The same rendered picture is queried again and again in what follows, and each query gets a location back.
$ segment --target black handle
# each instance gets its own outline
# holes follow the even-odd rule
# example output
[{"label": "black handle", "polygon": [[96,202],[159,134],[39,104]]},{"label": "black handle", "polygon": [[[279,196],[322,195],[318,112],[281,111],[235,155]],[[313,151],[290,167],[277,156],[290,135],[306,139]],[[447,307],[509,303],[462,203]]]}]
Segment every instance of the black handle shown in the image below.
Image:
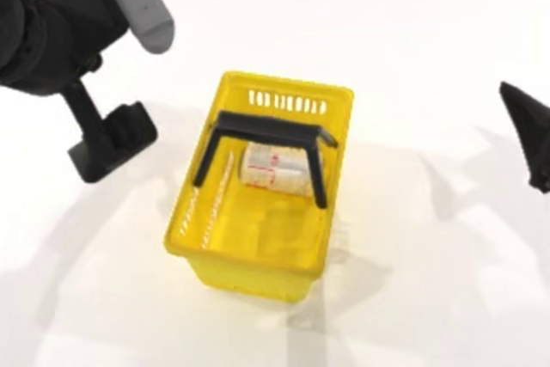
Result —
[{"label": "black handle", "polygon": [[338,146],[338,142],[322,126],[221,111],[213,126],[210,140],[199,164],[199,170],[195,175],[194,186],[201,187],[205,182],[217,147],[223,137],[305,150],[308,156],[315,203],[321,209],[327,208],[327,191],[323,180],[318,139],[320,138],[326,145],[333,148]]}]

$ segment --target white can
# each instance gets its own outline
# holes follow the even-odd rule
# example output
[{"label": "white can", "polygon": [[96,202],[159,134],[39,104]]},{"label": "white can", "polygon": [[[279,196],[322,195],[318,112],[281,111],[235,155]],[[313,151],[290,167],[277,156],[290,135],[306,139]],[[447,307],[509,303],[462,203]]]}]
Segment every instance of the white can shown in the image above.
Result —
[{"label": "white can", "polygon": [[242,157],[240,176],[251,187],[313,196],[305,150],[249,143]]}]

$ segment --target white surface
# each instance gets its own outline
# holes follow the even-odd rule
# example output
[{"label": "white surface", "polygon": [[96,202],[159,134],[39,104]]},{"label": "white surface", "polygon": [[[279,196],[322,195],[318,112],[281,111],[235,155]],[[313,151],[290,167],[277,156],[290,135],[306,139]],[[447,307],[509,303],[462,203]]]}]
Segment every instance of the white surface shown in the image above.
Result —
[{"label": "white surface", "polygon": [[[550,206],[498,96],[550,102],[550,0],[167,0],[87,80],[161,140],[93,187],[59,98],[0,94],[0,365],[550,365]],[[205,288],[162,238],[226,70],[353,88],[326,277],[288,307]]]}]

